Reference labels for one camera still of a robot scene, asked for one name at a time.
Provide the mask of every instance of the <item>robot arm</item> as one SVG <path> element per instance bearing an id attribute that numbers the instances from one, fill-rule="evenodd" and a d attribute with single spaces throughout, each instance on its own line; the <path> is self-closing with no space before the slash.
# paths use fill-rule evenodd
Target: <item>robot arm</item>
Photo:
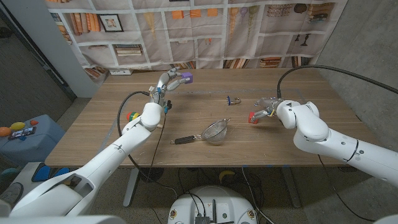
<path id="1" fill-rule="evenodd" d="M 157 88 L 151 88 L 151 99 L 142 115 L 124 127 L 119 139 L 82 168 L 40 184 L 17 203 L 10 217 L 75 216 L 90 212 L 100 187 L 131 152 L 147 141 L 162 112 L 171 107 L 164 96 L 169 81 L 181 76 L 178 69 L 160 76 Z"/>
<path id="2" fill-rule="evenodd" d="M 397 152 L 330 129 L 311 102 L 301 105 L 296 101 L 263 98 L 256 104 L 266 108 L 263 114 L 276 111 L 285 128 L 297 128 L 293 141 L 299 149 L 333 157 L 398 187 Z"/>

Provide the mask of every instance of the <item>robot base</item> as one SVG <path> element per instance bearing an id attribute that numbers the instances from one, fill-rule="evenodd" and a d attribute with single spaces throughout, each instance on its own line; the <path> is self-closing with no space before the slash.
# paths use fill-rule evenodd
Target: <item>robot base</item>
<path id="1" fill-rule="evenodd" d="M 211 223 L 243 223 L 256 224 L 257 216 L 253 206 L 248 200 L 237 192 L 222 186 L 209 185 L 192 189 L 191 194 L 195 194 L 203 201 L 206 217 Z M 204 220 L 203 205 L 199 198 L 193 195 L 199 208 L 202 218 L 198 218 L 197 207 L 189 194 L 184 194 L 172 205 L 169 213 L 168 224 L 187 224 L 195 223 L 197 220 Z"/>

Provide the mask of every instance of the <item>strainer handle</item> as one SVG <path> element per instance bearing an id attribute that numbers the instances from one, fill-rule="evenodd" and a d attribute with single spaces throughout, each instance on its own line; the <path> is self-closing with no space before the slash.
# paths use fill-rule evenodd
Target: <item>strainer handle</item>
<path id="1" fill-rule="evenodd" d="M 184 138 L 178 138 L 176 140 L 173 140 L 170 142 L 170 144 L 185 144 L 185 143 L 190 143 L 194 142 L 195 139 L 200 138 L 199 136 L 188 136 Z"/>

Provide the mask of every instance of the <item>table leg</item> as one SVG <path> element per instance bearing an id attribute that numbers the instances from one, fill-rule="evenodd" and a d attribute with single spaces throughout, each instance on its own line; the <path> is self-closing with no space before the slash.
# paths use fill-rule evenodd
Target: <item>table leg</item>
<path id="1" fill-rule="evenodd" d="M 292 205 L 295 208 L 301 207 L 299 193 L 297 192 L 296 184 L 294 183 L 293 173 L 290 167 L 282 167 L 282 173 L 284 175 L 287 190 L 289 191 L 290 198 L 292 199 Z"/>
<path id="2" fill-rule="evenodd" d="M 139 170 L 134 168 L 131 170 L 129 183 L 127 184 L 126 194 L 124 195 L 123 206 L 128 207 L 131 205 L 132 197 L 136 191 L 138 184 L 138 173 Z"/>

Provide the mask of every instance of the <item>wooden table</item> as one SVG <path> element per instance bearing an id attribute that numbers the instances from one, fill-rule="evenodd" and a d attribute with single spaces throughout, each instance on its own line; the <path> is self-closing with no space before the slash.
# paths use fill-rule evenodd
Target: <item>wooden table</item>
<path id="1" fill-rule="evenodd" d="M 181 85 L 165 96 L 172 101 L 173 107 L 167 113 L 165 130 L 153 166 L 320 166 L 317 155 L 303 152 L 294 146 L 295 129 L 285 129 L 276 117 L 260 119 L 258 124 L 248 123 L 249 112 L 262 109 L 255 107 L 254 102 L 261 97 L 276 96 L 277 81 L 286 70 L 182 70 L 192 72 L 193 83 Z M 86 164 L 118 138 L 115 118 L 119 105 L 127 94 L 138 90 L 147 91 L 151 85 L 157 83 L 162 73 L 108 77 L 45 163 L 52 167 L 80 167 Z M 289 74 L 282 82 L 281 90 L 285 99 L 315 103 L 321 119 L 330 128 L 379 144 L 370 130 L 316 70 L 302 69 Z M 228 106 L 228 95 L 239 97 L 242 102 Z M 148 100 L 148 96 L 135 95 L 128 101 L 121 116 L 122 128 L 127 123 L 127 113 L 142 112 Z M 170 144 L 173 139 L 200 134 L 212 122 L 222 118 L 231 118 L 231 121 L 221 146 L 213 146 L 206 141 Z M 160 128 L 156 129 L 149 140 L 132 153 L 140 166 L 150 166 L 160 131 Z M 329 157 L 324 157 L 323 161 L 329 166 L 341 164 Z M 133 165 L 126 159 L 121 166 Z"/>

